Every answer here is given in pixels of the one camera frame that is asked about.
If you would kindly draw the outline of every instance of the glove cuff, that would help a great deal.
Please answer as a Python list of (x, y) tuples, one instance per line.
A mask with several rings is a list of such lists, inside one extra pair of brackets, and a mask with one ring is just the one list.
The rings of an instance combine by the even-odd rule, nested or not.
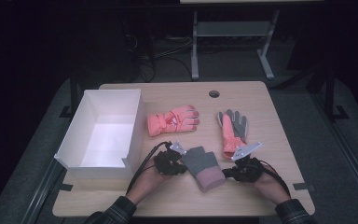
[(151, 137), (161, 134), (162, 129), (166, 128), (164, 115), (154, 114), (147, 117), (147, 128)]
[(223, 156), (226, 159), (231, 159), (231, 157), (234, 156), (234, 152), (237, 150), (237, 147), (245, 145), (239, 137), (225, 138), (224, 142), (225, 147), (223, 148)]
[(226, 182), (226, 177), (219, 166), (206, 168), (197, 174), (196, 179), (202, 192), (222, 186)]

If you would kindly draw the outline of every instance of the cable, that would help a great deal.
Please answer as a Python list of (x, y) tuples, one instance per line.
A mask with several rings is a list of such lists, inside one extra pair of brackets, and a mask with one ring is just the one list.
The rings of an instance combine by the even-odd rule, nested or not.
[(162, 60), (162, 59), (174, 60), (174, 61), (177, 61), (177, 62), (181, 63), (181, 64), (185, 67), (185, 69), (187, 70), (188, 74), (191, 76), (190, 69), (187, 67), (187, 65), (186, 65), (184, 62), (180, 61), (179, 59), (175, 59), (175, 58), (161, 58), (160, 60)]
[(136, 36), (134, 35), (126, 35), (126, 37), (132, 37), (135, 40), (135, 44), (132, 49), (127, 49), (129, 52), (134, 52), (135, 49), (138, 47), (138, 38), (136, 38)]
[(156, 77), (156, 68), (154, 68), (152, 65), (149, 65), (147, 63), (141, 63), (141, 65), (147, 66), (153, 70), (153, 75), (151, 78), (147, 78), (146, 73), (140, 68), (139, 72), (141, 73), (141, 78), (144, 80), (144, 82), (149, 83)]
[[(86, 53), (87, 56), (89, 56), (91, 59), (93, 59), (96, 63), (99, 63), (101, 66), (103, 66), (103, 67), (107, 70), (107, 72), (109, 72), (109, 73), (112, 74), (112, 75), (118, 75), (118, 76), (119, 76), (120, 78), (122, 78), (123, 80), (126, 80), (126, 77), (125, 77), (124, 75), (118, 74), (116, 71), (112, 70), (112, 68), (111, 68), (108, 64), (106, 64), (105, 62), (103, 62), (102, 60), (100, 60), (98, 57), (96, 57), (94, 54), (88, 52), (85, 48), (83, 48), (83, 47), (77, 42), (77, 40), (76, 40), (75, 38), (71, 37), (70, 35), (69, 35), (69, 38), (70, 38), (71, 40), (73, 40), (73, 42), (75, 43), (75, 45), (76, 45), (80, 50), (82, 50), (84, 53)], [(134, 36), (133, 38), (135, 38), (135, 40), (136, 40), (136, 46), (134, 47), (134, 49), (135, 49), (135, 48), (138, 46), (138, 40), (136, 39), (135, 36)], [(129, 82), (133, 82), (133, 80), (135, 80), (135, 79), (136, 79), (136, 77), (130, 79)]]
[(289, 188), (287, 187), (286, 183), (284, 182), (284, 180), (281, 178), (280, 175), (278, 175), (278, 172), (274, 169), (274, 167), (272, 167), (270, 164), (268, 164), (266, 161), (260, 161), (260, 162), (263, 162), (265, 163), (267, 166), (269, 166), (274, 172), (270, 171), (269, 169), (267, 169), (266, 167), (263, 167), (263, 172), (265, 172), (266, 174), (272, 176), (276, 181), (278, 181), (281, 186), (283, 187), (283, 189), (287, 192), (287, 194), (289, 196), (290, 195), (290, 191), (289, 191)]
[(149, 167), (147, 167), (147, 168), (144, 168), (142, 172), (144, 172), (144, 171), (146, 171), (146, 170), (148, 170), (148, 169), (150, 169), (150, 168), (152, 168), (152, 167), (155, 167), (155, 166), (156, 166), (156, 165), (151, 165), (151, 166), (149, 166)]
[(64, 218), (62, 219), (62, 221), (60, 222), (60, 224), (63, 224), (64, 221), (66, 221), (66, 217), (64, 217)]
[[(198, 42), (199, 49), (197, 52), (199, 54), (216, 54), (225, 51), (222, 44), (218, 43), (217, 41), (212, 41), (212, 39), (203, 40), (200, 38)], [(213, 45), (216, 45), (219, 49), (213, 49)]]
[(145, 157), (144, 161), (142, 162), (142, 164), (139, 166), (138, 170), (135, 172), (135, 175), (133, 176), (129, 187), (127, 188), (127, 192), (126, 194), (128, 194), (130, 192), (130, 190), (132, 189), (132, 185), (135, 183), (136, 179), (138, 179), (138, 177), (142, 174), (143, 171), (145, 171), (146, 169), (149, 169), (150, 167), (145, 169), (145, 166), (147, 164), (147, 162), (150, 160), (150, 158), (152, 158), (153, 154), (157, 151), (157, 149), (159, 147), (161, 147), (162, 145), (169, 145), (169, 142), (162, 142), (159, 143), (158, 145), (156, 145), (155, 147), (153, 147), (153, 149), (149, 152), (149, 154), (147, 154), (147, 156)]
[[(157, 54), (157, 55), (154, 56), (154, 59), (161, 58), (161, 57), (164, 57), (164, 56), (167, 56), (167, 55), (171, 55), (171, 54), (180, 52), (181, 50), (187, 49), (189, 46), (191, 46), (191, 44), (193, 42), (193, 40), (190, 37), (187, 38), (187, 39), (188, 39), (188, 41), (184, 45), (176, 47), (176, 48), (173, 48), (173, 49), (169, 49), (169, 50), (167, 50), (165, 52)], [(150, 61), (150, 58), (147, 57), (147, 56), (142, 57), (142, 59), (146, 60), (146, 61)]]

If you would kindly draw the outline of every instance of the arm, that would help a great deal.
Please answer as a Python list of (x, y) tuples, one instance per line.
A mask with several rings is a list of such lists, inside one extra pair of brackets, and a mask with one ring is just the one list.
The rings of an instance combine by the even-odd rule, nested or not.
[[(265, 166), (270, 171), (275, 171), (270, 166)], [(275, 211), (283, 224), (309, 223), (316, 224), (316, 220), (311, 217), (297, 199), (292, 199), (283, 189), (280, 183), (272, 176), (263, 173), (253, 185), (266, 199), (272, 201), (277, 206)]]
[(151, 158), (126, 196), (120, 196), (105, 212), (92, 214), (84, 224), (128, 223), (136, 210), (136, 205), (169, 178), (171, 176), (158, 172), (154, 158)]

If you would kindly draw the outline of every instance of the pink glove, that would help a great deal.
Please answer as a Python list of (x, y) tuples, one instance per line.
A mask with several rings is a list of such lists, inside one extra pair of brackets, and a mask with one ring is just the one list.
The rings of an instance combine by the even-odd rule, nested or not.
[(183, 133), (196, 131), (200, 120), (199, 112), (193, 105), (176, 107), (167, 114), (154, 114), (147, 118), (150, 136), (161, 133)]
[(223, 148), (223, 156), (226, 159), (231, 159), (237, 147), (244, 146), (245, 144), (242, 142), (242, 140), (239, 137), (236, 137), (234, 135), (231, 118), (227, 114), (223, 115), (222, 131), (223, 131), (223, 140), (225, 144)]

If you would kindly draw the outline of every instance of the hole in table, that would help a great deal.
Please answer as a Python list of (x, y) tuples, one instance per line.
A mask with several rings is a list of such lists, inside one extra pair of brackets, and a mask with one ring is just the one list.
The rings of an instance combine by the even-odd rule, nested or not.
[(217, 98), (217, 97), (220, 96), (220, 92), (218, 92), (218, 91), (210, 91), (209, 96), (211, 96), (212, 98)]

